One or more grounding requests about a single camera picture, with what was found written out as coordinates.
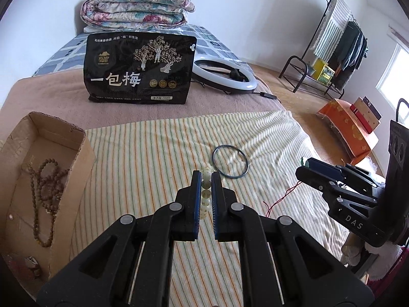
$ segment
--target window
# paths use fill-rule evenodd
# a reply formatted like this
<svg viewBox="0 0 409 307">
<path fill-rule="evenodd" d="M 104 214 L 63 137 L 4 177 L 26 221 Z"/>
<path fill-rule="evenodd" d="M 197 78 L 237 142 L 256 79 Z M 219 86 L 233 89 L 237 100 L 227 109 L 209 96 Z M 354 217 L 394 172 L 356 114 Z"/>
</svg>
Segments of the window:
<svg viewBox="0 0 409 307">
<path fill-rule="evenodd" d="M 408 71 L 409 54 L 397 44 L 391 61 L 377 86 L 378 90 L 395 109 L 400 98 L 409 101 Z M 409 109 L 406 105 L 400 105 L 399 116 L 404 124 L 409 125 Z"/>
</svg>

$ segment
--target black metal pole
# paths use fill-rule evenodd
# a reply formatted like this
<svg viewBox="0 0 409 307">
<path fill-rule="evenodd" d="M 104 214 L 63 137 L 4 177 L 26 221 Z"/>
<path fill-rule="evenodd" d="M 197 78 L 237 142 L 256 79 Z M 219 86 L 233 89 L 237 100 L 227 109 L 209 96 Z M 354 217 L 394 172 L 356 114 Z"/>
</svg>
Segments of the black metal pole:
<svg viewBox="0 0 409 307">
<path fill-rule="evenodd" d="M 327 14 L 327 11 L 328 11 L 328 8 L 329 8 L 329 6 L 330 6 L 331 1 L 332 1 L 332 0 L 328 1 L 328 3 L 327 3 L 327 8 L 325 9 L 324 14 L 323 14 L 322 17 L 321 17 L 320 23 L 319 23 L 318 26 L 316 27 L 316 30 L 315 30 L 314 34 L 312 35 L 311 40 L 310 40 L 310 42 L 309 42 L 307 48 L 305 49 L 304 54 L 303 54 L 303 56 L 301 57 L 301 59 L 304 59 L 304 56 L 307 54 L 308 49 L 310 48 L 310 46 L 311 46 L 311 44 L 312 44 L 312 41 L 314 40 L 314 37 L 315 37 L 316 33 L 318 32 L 318 29 L 320 28 L 321 23 L 322 23 L 322 21 L 324 20 L 325 15 Z"/>
</svg>

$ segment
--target folded quilt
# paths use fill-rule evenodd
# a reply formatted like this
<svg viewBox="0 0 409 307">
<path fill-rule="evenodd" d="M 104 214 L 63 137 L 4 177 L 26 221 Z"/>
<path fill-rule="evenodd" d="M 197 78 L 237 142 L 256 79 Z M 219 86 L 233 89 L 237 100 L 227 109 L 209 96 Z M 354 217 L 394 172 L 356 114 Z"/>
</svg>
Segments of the folded quilt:
<svg viewBox="0 0 409 307">
<path fill-rule="evenodd" d="M 187 23 L 190 0 L 86 0 L 82 20 L 104 30 L 170 29 Z"/>
</svg>

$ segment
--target white wall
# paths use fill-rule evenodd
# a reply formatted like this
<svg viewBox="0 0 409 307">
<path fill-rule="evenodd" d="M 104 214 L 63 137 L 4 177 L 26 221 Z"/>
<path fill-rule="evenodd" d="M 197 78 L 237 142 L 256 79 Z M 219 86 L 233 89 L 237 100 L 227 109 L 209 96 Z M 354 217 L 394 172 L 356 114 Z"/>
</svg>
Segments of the white wall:
<svg viewBox="0 0 409 307">
<path fill-rule="evenodd" d="M 281 70 L 302 54 L 314 33 L 325 0 L 192 0 L 189 22 L 206 27 L 237 56 Z M 357 19 L 366 0 L 345 0 Z"/>
<path fill-rule="evenodd" d="M 389 162 L 389 122 L 395 119 L 395 109 L 390 106 L 383 95 L 376 89 L 396 47 L 396 42 L 388 35 L 389 24 L 399 29 L 388 16 L 370 6 L 365 11 L 365 17 L 360 22 L 361 29 L 368 38 L 368 57 L 363 59 L 345 87 L 342 99 L 353 103 L 360 96 L 367 96 L 382 115 L 380 125 L 375 129 L 379 142 L 374 154 L 381 170 L 386 173 Z"/>
<path fill-rule="evenodd" d="M 0 107 L 17 80 L 31 76 L 82 31 L 83 1 L 12 1 L 0 21 Z"/>
</svg>

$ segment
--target bed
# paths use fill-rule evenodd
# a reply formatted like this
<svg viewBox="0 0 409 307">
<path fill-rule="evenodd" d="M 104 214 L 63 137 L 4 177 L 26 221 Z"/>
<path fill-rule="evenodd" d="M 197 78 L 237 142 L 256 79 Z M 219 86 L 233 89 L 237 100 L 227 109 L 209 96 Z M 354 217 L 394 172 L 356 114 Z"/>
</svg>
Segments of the bed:
<svg viewBox="0 0 409 307">
<path fill-rule="evenodd" d="M 198 37 L 200 53 L 250 68 L 206 29 L 189 25 L 181 30 Z M 31 111 L 87 130 L 97 161 L 76 217 L 71 258 L 122 214 L 146 216 L 173 201 L 176 191 L 189 184 L 193 170 L 211 166 L 209 155 L 219 144 L 234 144 L 248 155 L 248 174 L 222 183 L 262 215 L 267 212 L 263 202 L 273 204 L 296 184 L 300 158 L 319 158 L 291 113 L 278 101 L 257 94 L 226 95 L 192 82 L 185 105 L 90 102 L 81 69 L 86 38 L 87 34 L 75 37 L 34 77 L 18 81 L 0 110 L 0 139 Z M 259 91 L 269 89 L 260 84 Z M 236 162 L 230 156 L 221 165 L 228 169 Z M 340 258 L 348 232 L 326 212 L 320 193 L 301 184 L 273 208 L 271 217 L 291 216 Z M 171 306 L 243 304 L 237 245 L 216 243 L 212 232 L 207 216 L 200 223 L 199 241 L 176 243 Z"/>
</svg>

